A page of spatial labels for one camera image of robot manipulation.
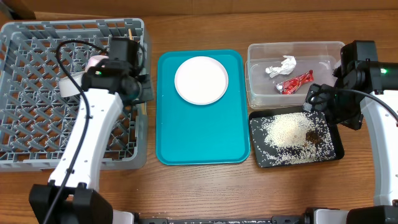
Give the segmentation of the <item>brown food scrap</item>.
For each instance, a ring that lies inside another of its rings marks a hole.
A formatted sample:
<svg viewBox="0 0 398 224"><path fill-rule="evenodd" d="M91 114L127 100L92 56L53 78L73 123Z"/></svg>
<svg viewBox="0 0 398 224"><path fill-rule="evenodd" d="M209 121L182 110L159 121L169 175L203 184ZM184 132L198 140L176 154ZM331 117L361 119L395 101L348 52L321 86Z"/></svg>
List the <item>brown food scrap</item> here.
<svg viewBox="0 0 398 224"><path fill-rule="evenodd" d="M315 131L309 131L306 133L306 140L314 145L319 145L323 142L322 138Z"/></svg>

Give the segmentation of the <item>large white plate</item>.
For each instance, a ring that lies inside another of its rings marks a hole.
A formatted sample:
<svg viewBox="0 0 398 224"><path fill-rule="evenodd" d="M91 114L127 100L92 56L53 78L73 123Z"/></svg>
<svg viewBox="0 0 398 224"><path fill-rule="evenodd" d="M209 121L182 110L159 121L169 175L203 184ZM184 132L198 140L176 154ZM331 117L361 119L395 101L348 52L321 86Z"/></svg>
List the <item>large white plate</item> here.
<svg viewBox="0 0 398 224"><path fill-rule="evenodd" d="M216 59L206 56L192 57L177 69L175 89L182 99L194 105L210 105L226 93L229 76Z"/></svg>

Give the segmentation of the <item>small white bowl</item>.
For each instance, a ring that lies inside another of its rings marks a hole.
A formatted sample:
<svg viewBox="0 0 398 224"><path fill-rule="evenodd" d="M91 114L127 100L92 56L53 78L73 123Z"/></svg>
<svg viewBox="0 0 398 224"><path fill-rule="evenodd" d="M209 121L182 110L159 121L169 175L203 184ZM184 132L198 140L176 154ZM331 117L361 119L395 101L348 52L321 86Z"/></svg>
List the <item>small white bowl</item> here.
<svg viewBox="0 0 398 224"><path fill-rule="evenodd" d="M108 59L106 55L94 55L90 57L88 63L86 64L85 71L87 72L90 67L97 65L102 59Z"/></svg>

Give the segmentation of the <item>white tissue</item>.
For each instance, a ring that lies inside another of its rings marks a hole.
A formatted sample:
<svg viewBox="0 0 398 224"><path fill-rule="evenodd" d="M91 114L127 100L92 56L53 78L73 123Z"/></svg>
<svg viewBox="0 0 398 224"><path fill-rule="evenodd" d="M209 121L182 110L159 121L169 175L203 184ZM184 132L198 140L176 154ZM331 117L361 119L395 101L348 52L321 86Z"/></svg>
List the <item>white tissue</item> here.
<svg viewBox="0 0 398 224"><path fill-rule="evenodd" d="M277 75L289 75L293 72L297 65L297 61L294 56L291 55L284 55L284 60L280 63L279 67L267 67L266 73L271 77L274 78Z"/></svg>

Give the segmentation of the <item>grey bowl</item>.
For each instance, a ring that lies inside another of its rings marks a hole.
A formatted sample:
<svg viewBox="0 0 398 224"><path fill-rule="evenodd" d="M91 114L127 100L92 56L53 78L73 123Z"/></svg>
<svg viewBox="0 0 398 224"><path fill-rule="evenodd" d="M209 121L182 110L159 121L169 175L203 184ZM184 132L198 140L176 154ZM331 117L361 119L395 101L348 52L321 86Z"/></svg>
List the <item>grey bowl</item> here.
<svg viewBox="0 0 398 224"><path fill-rule="evenodd" d="M83 74L84 72L76 72L71 74L71 77L78 84L78 86L81 86L81 79ZM60 89L61 97L64 98L78 95L80 93L76 86L72 83L72 80L68 77L60 79L58 82L58 87Z"/></svg>

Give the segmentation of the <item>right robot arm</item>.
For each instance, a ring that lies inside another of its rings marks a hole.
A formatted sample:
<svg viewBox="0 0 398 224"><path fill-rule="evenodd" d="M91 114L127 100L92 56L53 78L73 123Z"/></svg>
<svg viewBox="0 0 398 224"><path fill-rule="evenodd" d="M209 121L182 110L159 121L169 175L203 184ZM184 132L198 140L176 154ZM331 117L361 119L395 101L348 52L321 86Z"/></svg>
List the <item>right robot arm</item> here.
<svg viewBox="0 0 398 224"><path fill-rule="evenodd" d="M303 108L321 111L328 124L364 116L376 177L374 204L349 211L309 208L301 223L397 223L397 64L355 62L335 70L334 86L312 84Z"/></svg>

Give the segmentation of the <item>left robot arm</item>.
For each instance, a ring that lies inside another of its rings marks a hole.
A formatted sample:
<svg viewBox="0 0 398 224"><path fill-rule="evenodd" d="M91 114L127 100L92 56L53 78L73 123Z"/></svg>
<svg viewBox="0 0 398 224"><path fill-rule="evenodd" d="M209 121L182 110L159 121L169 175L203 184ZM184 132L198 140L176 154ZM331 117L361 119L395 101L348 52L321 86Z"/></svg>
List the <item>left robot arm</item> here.
<svg viewBox="0 0 398 224"><path fill-rule="evenodd" d="M65 151L45 185L35 184L29 203L39 223L135 223L135 214L115 210L99 192L102 159L116 120L129 105L152 100L148 73L125 60L104 58L70 75L80 92L78 115Z"/></svg>

